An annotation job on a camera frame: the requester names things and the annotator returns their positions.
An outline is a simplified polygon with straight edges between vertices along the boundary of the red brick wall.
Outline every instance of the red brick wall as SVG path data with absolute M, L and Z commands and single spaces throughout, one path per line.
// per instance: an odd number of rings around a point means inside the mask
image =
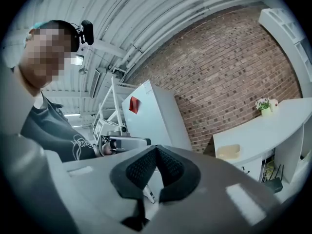
M 258 116 L 258 98 L 301 97 L 287 57 L 258 23 L 263 8 L 233 7 L 196 22 L 127 81 L 150 79 L 174 92 L 194 151 L 203 152 L 212 134 Z

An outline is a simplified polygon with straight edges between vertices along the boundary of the beige tray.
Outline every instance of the beige tray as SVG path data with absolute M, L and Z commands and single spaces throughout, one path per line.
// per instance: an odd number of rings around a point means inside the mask
M 238 144 L 230 146 L 221 146 L 215 153 L 220 159 L 236 159 L 239 157 L 240 146 Z

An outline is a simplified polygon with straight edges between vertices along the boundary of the potted flower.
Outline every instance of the potted flower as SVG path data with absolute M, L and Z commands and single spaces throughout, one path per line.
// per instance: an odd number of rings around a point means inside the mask
M 271 114 L 270 103 L 268 98 L 261 98 L 255 103 L 256 109 L 261 111 L 262 116 Z

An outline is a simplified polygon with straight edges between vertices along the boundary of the person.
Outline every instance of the person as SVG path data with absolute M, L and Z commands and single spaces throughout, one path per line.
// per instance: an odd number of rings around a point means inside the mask
M 62 162 L 98 156 L 91 143 L 69 124 L 62 106 L 52 103 L 41 92 L 64 70 L 65 60 L 78 48 L 78 33 L 70 23 L 61 20 L 36 23 L 24 41 L 19 63 L 12 70 L 35 97 L 20 134 L 45 150 L 57 152 Z

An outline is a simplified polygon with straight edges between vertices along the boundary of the white cabinet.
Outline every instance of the white cabinet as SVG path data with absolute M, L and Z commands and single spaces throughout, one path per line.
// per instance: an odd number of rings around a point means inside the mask
M 248 174 L 250 177 L 255 179 L 256 181 L 259 181 L 259 176 L 261 173 L 261 163 L 262 158 L 256 158 L 252 161 L 249 161 L 245 164 L 241 164 L 235 167 L 243 171 L 244 173 Z
M 139 100 L 137 114 L 129 111 L 131 97 Z M 132 137 L 149 138 L 152 145 L 192 150 L 172 92 L 159 88 L 147 80 L 123 101 L 122 109 Z

